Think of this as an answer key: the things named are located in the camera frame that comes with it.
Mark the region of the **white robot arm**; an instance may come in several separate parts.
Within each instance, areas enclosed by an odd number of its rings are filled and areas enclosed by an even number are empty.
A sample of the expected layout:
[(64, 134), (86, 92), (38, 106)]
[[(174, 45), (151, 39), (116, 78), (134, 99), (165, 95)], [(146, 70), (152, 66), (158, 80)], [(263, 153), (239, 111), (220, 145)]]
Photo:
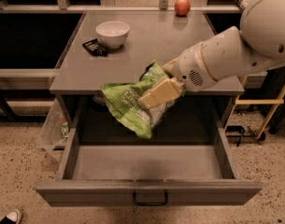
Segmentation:
[(285, 0), (246, 0), (239, 27), (185, 49), (164, 65), (171, 77), (140, 98), (147, 108), (171, 102), (183, 91), (198, 92), (219, 81), (285, 66)]

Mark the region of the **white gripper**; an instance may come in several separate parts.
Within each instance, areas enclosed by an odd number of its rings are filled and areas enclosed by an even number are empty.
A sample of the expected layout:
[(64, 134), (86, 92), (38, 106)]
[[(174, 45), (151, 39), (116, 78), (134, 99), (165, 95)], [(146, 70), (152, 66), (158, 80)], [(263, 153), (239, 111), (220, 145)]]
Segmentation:
[(145, 91), (138, 102), (150, 109), (179, 98), (184, 84), (188, 91), (199, 92), (217, 84), (202, 57), (202, 43), (185, 49), (176, 59), (164, 64), (163, 70), (172, 78), (165, 77)]

